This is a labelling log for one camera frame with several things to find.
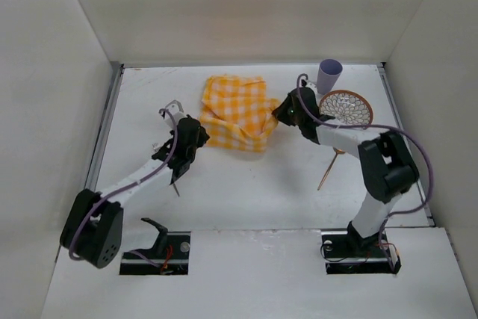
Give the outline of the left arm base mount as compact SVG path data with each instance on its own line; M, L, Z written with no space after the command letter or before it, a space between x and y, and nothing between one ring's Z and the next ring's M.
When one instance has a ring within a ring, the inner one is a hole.
M160 223L141 219L154 241L122 254L120 276L185 276L189 271L191 232L171 232Z

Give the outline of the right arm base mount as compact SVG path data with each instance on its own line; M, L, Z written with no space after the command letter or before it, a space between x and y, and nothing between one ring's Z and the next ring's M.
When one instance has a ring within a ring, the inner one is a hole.
M321 232L320 254L326 273L338 274L392 274L397 275L402 261L397 247L385 234L379 243L373 239L361 249L354 249L346 230Z

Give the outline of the yellow white checkered cloth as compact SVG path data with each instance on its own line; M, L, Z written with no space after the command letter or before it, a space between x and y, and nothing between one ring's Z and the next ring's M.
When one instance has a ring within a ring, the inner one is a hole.
M213 75L205 83L199 121L207 145L246 152L264 152L278 121L272 115L278 99L267 95L260 76Z

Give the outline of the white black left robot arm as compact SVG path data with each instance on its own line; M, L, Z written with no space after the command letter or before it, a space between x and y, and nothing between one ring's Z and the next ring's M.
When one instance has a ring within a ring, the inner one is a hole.
M60 245L73 261L85 261L102 269L118 253L144 251L160 255L166 246L167 228L142 217L141 223L154 229L124 233L124 217L129 204L141 193L175 186L190 169L197 149L209 140L200 121L187 115L171 124L172 137L139 169L104 191L80 191L74 200Z

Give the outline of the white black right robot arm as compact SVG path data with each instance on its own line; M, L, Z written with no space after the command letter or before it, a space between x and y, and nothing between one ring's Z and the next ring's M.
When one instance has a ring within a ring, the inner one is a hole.
M401 134L351 127L322 114L309 87L292 90L272 115L287 126L297 126L303 137L357 158L367 190L357 215L347 227L350 245L365 247L378 241L385 218L398 199L418 181L419 172Z

